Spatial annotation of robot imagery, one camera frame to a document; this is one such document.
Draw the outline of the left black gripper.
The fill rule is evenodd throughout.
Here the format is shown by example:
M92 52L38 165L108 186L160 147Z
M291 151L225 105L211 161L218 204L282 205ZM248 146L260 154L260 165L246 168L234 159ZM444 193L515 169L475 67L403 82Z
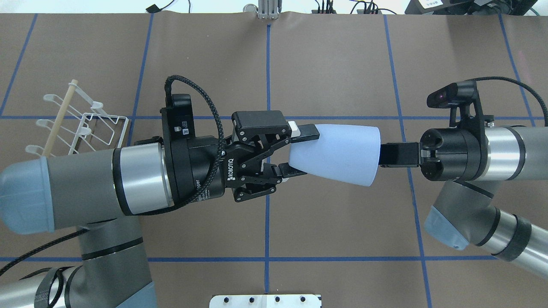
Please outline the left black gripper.
M274 193L284 179L307 174L266 159L288 145L288 125L289 143L298 143L319 139L315 124L286 121L279 110L238 111L232 123L230 137L162 140L175 205L221 197L226 189L235 201L246 201Z

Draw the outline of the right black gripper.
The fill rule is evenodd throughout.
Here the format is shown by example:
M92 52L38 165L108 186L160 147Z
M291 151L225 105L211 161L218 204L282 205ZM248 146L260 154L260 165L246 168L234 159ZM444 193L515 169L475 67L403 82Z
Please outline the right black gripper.
M429 129L423 133L421 143L381 144L378 165L420 166L423 176L431 181L476 180L487 167L485 133L485 128Z

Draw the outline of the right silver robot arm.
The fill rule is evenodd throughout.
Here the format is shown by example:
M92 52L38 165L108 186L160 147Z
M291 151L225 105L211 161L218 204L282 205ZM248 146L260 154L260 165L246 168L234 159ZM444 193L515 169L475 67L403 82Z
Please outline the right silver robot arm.
M534 180L547 181L547 128L523 125L433 128L419 142L382 144L380 165L417 166L443 183L424 230L445 246L483 249L500 261L547 278L547 230L506 209L503 198L527 197Z

